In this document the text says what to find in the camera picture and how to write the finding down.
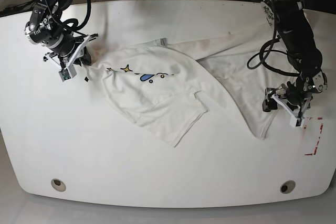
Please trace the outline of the white printed T-shirt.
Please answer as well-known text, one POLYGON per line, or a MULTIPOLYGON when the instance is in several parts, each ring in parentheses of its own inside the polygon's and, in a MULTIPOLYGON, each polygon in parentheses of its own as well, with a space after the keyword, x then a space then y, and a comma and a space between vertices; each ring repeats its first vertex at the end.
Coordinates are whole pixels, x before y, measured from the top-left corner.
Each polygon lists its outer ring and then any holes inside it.
POLYGON ((275 117, 262 111, 264 90, 289 78, 246 68, 262 42, 254 33, 179 44, 157 39, 115 50, 96 46, 89 49, 88 80, 115 111, 172 147, 207 111, 199 92, 263 140, 275 117))

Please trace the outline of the red tape rectangle marking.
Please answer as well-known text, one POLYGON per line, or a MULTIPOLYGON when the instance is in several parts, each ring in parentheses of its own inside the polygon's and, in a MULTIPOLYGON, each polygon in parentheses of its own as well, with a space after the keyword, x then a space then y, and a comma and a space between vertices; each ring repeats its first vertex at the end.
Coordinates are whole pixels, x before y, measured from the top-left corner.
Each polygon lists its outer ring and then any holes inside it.
POLYGON ((303 127, 302 153, 304 156, 314 156, 321 140, 324 118, 307 118, 303 127))

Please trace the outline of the black tripod stand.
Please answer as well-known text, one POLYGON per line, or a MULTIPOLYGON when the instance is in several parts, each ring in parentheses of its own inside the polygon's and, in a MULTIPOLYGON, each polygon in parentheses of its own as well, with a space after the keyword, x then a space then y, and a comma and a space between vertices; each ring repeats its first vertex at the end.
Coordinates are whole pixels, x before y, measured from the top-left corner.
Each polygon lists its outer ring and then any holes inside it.
POLYGON ((1 11, 1 17, 29 12, 33 9, 34 5, 35 5, 35 0, 31 0, 31 1, 28 1, 22 4, 14 5, 11 7, 6 7, 1 11))

